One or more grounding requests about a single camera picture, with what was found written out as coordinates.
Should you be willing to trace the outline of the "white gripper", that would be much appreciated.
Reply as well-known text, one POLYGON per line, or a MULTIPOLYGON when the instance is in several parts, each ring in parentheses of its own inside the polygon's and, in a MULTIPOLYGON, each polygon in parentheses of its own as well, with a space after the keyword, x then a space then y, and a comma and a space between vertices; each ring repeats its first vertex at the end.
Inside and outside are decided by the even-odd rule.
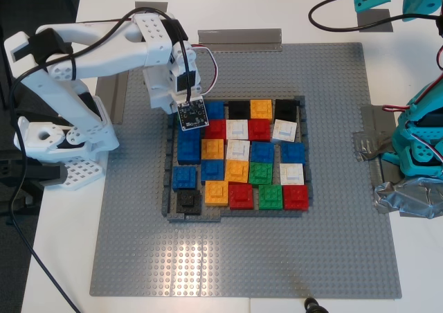
POLYGON ((187 98, 187 84, 183 64, 150 66, 143 69, 145 85, 152 109, 161 108, 167 114, 177 112, 178 104, 187 98))

